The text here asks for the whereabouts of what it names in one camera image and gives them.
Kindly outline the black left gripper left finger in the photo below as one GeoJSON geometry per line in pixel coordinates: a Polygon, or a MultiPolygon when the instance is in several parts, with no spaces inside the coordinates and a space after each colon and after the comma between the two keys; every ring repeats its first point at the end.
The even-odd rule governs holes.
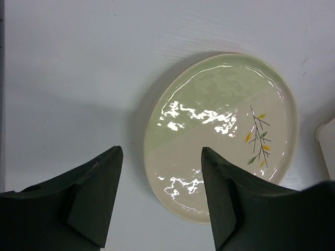
{"type": "Polygon", "coordinates": [[[52,179],[1,193],[1,250],[104,248],[122,161],[114,146],[52,179]]]}

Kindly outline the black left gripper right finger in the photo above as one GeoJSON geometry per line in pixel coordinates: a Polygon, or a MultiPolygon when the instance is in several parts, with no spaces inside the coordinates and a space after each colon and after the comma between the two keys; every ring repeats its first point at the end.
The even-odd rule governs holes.
{"type": "Polygon", "coordinates": [[[334,182],[288,189],[209,147],[201,163],[216,250],[334,250],[334,182]]]}

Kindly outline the cream and green plate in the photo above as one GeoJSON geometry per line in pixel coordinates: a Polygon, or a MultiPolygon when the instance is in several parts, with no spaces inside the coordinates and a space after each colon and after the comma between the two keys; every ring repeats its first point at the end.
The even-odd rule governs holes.
{"type": "Polygon", "coordinates": [[[146,176],[167,210],[209,224],[202,149],[280,184],[298,132],[296,101],[273,66],[242,53],[213,55],[182,71],[155,102],[143,140],[146,176]]]}

